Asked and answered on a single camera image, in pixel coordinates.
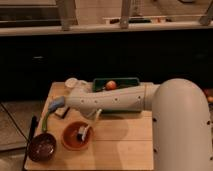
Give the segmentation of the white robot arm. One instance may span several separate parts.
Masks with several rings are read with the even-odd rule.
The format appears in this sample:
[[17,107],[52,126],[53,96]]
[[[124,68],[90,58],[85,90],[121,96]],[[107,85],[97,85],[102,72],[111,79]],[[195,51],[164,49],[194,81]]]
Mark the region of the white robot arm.
[[67,104],[84,114],[95,109],[150,110],[155,171],[213,171],[210,111],[203,91],[186,79],[160,85],[87,92],[75,88]]

